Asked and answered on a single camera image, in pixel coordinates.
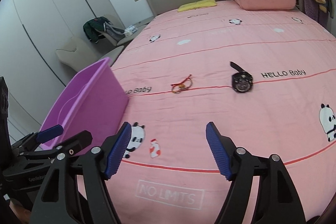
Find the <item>person's left hand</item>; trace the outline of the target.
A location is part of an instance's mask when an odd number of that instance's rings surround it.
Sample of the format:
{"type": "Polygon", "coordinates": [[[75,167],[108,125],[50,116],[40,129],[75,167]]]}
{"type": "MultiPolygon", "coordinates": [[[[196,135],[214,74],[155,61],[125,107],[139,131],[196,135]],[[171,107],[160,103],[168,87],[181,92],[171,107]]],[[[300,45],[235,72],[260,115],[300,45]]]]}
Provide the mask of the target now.
{"type": "Polygon", "coordinates": [[[23,224],[29,224],[31,212],[25,209],[20,203],[10,200],[10,208],[23,224]]]}

